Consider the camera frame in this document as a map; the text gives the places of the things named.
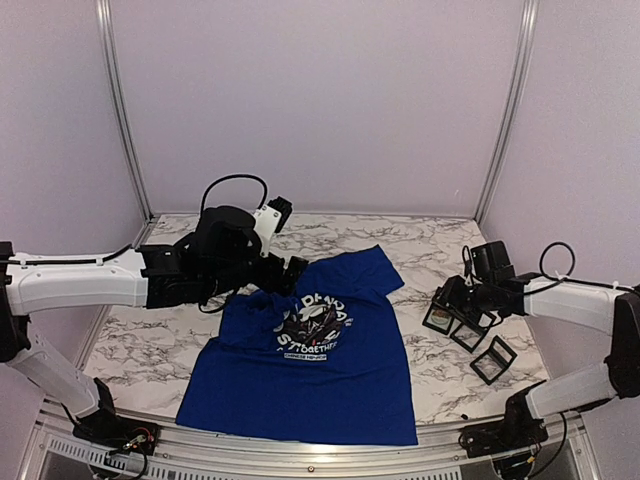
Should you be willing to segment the green round brooch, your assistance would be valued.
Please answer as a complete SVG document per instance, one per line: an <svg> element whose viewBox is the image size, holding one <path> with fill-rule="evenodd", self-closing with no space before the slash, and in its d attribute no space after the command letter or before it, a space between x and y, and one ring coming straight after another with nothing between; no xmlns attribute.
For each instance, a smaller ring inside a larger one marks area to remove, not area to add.
<svg viewBox="0 0 640 480"><path fill-rule="evenodd" d="M445 325L448 325L450 321L451 321L450 314L444 310L436 309L431 312L430 322L435 325L444 327Z"/></svg>

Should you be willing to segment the blue panda print t-shirt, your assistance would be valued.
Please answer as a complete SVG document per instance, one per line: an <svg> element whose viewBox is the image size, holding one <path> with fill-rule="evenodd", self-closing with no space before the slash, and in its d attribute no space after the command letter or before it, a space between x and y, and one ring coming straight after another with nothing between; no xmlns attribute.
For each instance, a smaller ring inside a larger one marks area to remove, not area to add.
<svg viewBox="0 0 640 480"><path fill-rule="evenodd" d="M311 263L288 296L236 297L197 357L176 423L279 441L415 445L408 360L389 299L402 286L373 246Z"/></svg>

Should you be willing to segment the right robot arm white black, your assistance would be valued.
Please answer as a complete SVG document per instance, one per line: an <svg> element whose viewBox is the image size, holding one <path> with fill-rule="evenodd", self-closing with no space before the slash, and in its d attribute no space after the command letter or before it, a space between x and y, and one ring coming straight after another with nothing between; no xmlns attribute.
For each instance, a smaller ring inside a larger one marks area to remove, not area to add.
<svg viewBox="0 0 640 480"><path fill-rule="evenodd" d="M615 398L639 395L639 290L550 275L543 269L517 274L502 241L463 251L464 272L438 287L432 307L466 326L482 317L549 318L598 330L611 339L609 354L592 366L512 395L495 430L515 448L554 414L590 410Z"/></svg>

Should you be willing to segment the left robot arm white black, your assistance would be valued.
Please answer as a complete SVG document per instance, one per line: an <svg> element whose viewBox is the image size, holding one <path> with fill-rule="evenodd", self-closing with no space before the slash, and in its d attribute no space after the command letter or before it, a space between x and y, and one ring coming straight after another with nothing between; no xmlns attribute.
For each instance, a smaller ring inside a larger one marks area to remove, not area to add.
<svg viewBox="0 0 640 480"><path fill-rule="evenodd" d="M247 285L286 296L308 263L270 250L291 214L278 198L248 213L232 206L203 209L193 232L172 245L126 246L87 256L38 256L1 245L1 361L60 401L79 430L106 445L130 430L109 388L74 367L30 327L35 312L94 305L147 310L205 306Z"/></svg>

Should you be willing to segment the black display box middle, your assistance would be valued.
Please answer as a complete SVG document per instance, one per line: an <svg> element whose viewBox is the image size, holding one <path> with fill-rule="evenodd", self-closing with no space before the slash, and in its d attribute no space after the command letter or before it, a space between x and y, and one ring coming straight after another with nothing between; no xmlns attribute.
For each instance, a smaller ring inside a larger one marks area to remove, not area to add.
<svg viewBox="0 0 640 480"><path fill-rule="evenodd" d="M473 353L490 331L489 327L467 325L460 322L449 335L449 338L469 353Z"/></svg>

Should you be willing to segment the black display box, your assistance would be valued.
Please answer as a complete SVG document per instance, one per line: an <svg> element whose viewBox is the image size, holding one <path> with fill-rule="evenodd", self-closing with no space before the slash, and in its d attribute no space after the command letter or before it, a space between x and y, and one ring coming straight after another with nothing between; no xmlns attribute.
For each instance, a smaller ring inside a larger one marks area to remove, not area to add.
<svg viewBox="0 0 640 480"><path fill-rule="evenodd" d="M435 302L429 305L422 320L424 327L445 336L449 336L460 324L460 320L453 313Z"/></svg>
<svg viewBox="0 0 640 480"><path fill-rule="evenodd" d="M471 363L471 369L488 386L494 384L514 363L517 353L499 336Z"/></svg>
<svg viewBox="0 0 640 480"><path fill-rule="evenodd" d="M460 322L449 335L449 338L469 353L473 353L490 331L489 327L467 325Z"/></svg>

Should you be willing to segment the black display box left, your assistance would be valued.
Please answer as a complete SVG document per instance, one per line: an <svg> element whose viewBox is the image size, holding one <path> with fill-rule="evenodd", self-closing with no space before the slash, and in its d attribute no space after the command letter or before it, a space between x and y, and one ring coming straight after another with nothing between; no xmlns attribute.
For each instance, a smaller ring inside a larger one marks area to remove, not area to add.
<svg viewBox="0 0 640 480"><path fill-rule="evenodd" d="M449 336L460 324L460 320L453 313L435 302L429 305L422 320L424 327L445 336Z"/></svg>

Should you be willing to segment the black display box right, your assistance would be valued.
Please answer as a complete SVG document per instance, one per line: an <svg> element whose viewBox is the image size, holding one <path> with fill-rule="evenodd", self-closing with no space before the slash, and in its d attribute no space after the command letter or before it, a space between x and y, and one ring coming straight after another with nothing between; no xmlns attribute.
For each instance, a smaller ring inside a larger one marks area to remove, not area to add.
<svg viewBox="0 0 640 480"><path fill-rule="evenodd" d="M514 363L517 353L499 336L471 363L471 369L488 386L494 384Z"/></svg>

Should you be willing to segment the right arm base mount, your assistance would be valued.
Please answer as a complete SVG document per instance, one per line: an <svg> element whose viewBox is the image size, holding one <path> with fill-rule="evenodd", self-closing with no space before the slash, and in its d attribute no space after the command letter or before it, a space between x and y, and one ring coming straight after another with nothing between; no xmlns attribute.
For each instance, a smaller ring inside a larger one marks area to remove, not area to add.
<svg viewBox="0 0 640 480"><path fill-rule="evenodd" d="M538 446L548 439L542 420L505 417L463 427L458 443L469 458L477 458Z"/></svg>

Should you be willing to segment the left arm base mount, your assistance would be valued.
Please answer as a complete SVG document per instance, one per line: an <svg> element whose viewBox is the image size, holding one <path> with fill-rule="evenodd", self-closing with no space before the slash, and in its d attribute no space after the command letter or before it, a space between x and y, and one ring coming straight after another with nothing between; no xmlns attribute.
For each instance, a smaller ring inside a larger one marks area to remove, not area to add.
<svg viewBox="0 0 640 480"><path fill-rule="evenodd" d="M156 423L123 417L113 407L103 405L84 417L72 415L66 407L64 410L77 438L109 447L115 453L152 455L155 451L160 433Z"/></svg>

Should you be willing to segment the right aluminium corner post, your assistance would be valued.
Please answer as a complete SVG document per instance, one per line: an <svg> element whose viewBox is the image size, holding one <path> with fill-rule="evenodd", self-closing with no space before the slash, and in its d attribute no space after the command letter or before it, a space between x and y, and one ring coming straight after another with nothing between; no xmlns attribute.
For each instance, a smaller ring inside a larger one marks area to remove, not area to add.
<svg viewBox="0 0 640 480"><path fill-rule="evenodd" d="M511 134L523 98L531 64L539 7L540 2L538 0L525 0L522 2L520 27L506 102L492 150L489 168L474 213L474 221L479 227L484 224L488 217L499 184L500 174L506 163Z"/></svg>

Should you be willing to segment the aluminium corner post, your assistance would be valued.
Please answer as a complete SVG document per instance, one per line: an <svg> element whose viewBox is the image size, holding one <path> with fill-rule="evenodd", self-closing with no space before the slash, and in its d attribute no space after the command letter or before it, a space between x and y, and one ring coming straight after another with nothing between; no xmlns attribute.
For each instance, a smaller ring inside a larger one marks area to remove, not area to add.
<svg viewBox="0 0 640 480"><path fill-rule="evenodd" d="M522 2L520 27L506 102L492 150L489 168L474 213L474 221L479 227L484 224L488 217L499 184L500 174L506 163L511 134L523 98L531 64L539 7L540 2L538 0L525 0Z"/></svg>
<svg viewBox="0 0 640 480"><path fill-rule="evenodd" d="M151 203L142 175L135 142L126 108L126 99L118 63L116 37L113 25L111 2L96 1L96 14L99 24L103 56L105 61L107 82L110 89L111 102L121 140L125 163L131 179L134 196L142 218L146 223L154 219Z"/></svg>

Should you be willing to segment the left aluminium corner post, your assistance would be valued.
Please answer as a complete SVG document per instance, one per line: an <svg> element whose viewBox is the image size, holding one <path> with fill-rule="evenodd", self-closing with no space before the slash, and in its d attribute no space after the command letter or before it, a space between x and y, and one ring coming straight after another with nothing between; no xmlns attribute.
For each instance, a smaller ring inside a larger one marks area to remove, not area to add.
<svg viewBox="0 0 640 480"><path fill-rule="evenodd" d="M154 219L151 203L142 175L135 142L126 108L126 99L118 63L116 37L113 25L111 2L96 1L96 14L99 24L103 56L105 61L107 82L110 89L111 102L121 140L125 163L131 179L134 196L142 218L146 223Z"/></svg>

